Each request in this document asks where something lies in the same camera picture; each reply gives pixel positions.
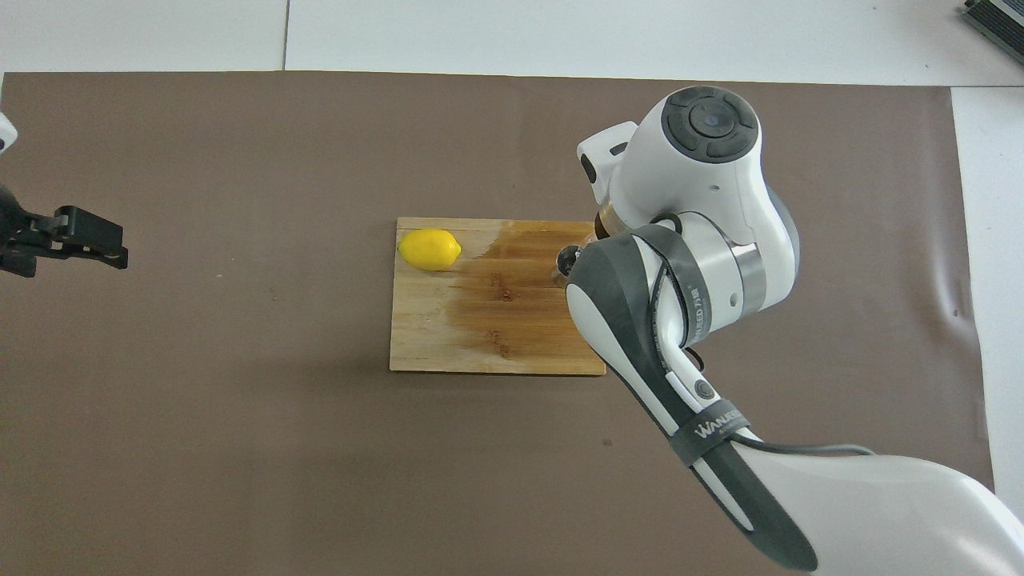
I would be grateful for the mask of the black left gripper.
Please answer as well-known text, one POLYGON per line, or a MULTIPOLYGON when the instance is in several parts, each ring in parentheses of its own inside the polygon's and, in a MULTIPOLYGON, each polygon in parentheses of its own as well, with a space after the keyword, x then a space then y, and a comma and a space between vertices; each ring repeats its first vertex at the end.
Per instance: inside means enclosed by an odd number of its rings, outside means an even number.
POLYGON ((118 270, 128 268, 124 229, 76 206, 62 206, 54 215, 22 208, 11 190, 1 186, 1 270, 35 277, 37 258, 96 260, 118 270), (54 250, 55 243, 61 248, 54 250))

